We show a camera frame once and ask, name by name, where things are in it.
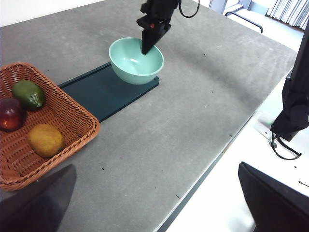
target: tray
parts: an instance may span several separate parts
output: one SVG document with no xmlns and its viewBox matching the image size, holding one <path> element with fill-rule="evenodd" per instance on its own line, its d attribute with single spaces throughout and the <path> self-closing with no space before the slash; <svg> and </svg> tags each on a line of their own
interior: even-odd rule
<svg viewBox="0 0 309 232">
<path fill-rule="evenodd" d="M 109 62 L 59 87 L 102 122 L 158 86 L 159 81 L 156 77 L 144 85 L 129 84 L 116 75 Z"/>
</svg>

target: mint green bowl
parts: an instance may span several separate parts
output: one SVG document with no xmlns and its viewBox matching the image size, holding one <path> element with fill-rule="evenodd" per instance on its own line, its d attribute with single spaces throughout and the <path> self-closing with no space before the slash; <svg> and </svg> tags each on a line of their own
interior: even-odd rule
<svg viewBox="0 0 309 232">
<path fill-rule="evenodd" d="M 117 76 L 134 85 L 150 82 L 164 66 L 161 51 L 153 46 L 144 55 L 141 52 L 141 40 L 137 38 L 116 40 L 110 46 L 109 55 L 112 69 Z"/>
</svg>

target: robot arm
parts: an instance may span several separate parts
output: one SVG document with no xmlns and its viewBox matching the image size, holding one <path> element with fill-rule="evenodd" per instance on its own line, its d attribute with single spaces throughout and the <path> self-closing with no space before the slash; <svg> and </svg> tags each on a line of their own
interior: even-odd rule
<svg viewBox="0 0 309 232">
<path fill-rule="evenodd" d="M 171 28 L 169 23 L 174 10 L 179 5 L 180 14 L 186 18 L 192 18 L 199 10 L 199 0 L 197 11 L 191 15 L 183 14 L 181 8 L 181 0 L 147 0 L 142 4 L 140 11 L 146 15 L 137 20 L 138 25 L 142 29 L 142 53 L 147 54 L 148 51 L 165 35 Z"/>
</svg>

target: curtain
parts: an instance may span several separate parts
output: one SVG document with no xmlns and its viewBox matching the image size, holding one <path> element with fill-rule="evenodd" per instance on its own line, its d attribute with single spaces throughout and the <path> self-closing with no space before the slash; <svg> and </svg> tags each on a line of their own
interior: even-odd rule
<svg viewBox="0 0 309 232">
<path fill-rule="evenodd" d="M 309 0 L 274 0 L 266 15 L 304 30 L 309 18 Z"/>
</svg>

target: table surface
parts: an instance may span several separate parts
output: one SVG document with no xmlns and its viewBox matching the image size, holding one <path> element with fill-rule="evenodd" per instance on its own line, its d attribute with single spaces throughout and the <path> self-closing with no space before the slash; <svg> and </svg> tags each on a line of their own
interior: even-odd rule
<svg viewBox="0 0 309 232">
<path fill-rule="evenodd" d="M 3 27 L 1 65 L 29 62 L 61 84 L 108 62 L 113 41 L 139 38 L 143 2 L 106 0 Z M 160 85 L 52 170 L 77 169 L 59 232 L 157 230 L 294 64 L 291 49 L 205 7 L 192 19 L 176 10 L 171 23 L 157 44 Z"/>
</svg>

